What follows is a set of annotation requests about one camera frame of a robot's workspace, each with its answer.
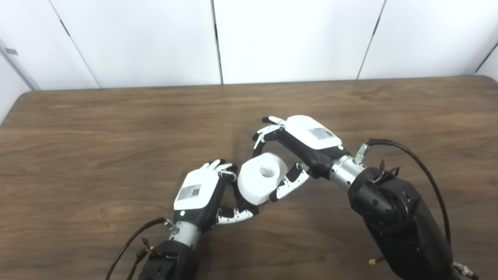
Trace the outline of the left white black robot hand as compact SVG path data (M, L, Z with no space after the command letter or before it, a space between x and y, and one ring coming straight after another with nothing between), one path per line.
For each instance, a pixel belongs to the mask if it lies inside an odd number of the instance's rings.
M235 164L217 159L189 172L173 203L173 222L191 223L204 234L217 224L237 223L258 215L258 206L241 195L237 170ZM222 206L228 185L233 189L235 207Z

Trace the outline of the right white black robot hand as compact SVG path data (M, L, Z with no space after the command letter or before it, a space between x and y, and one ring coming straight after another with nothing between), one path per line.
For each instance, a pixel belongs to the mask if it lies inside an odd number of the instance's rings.
M267 142L277 141L301 160L290 168L270 193L269 200L272 202L299 188L310 177L330 180L335 161L350 155L343 148L340 138L309 116L295 115L288 119L268 116L261 121L268 125L251 138L255 142L254 158L263 153Z

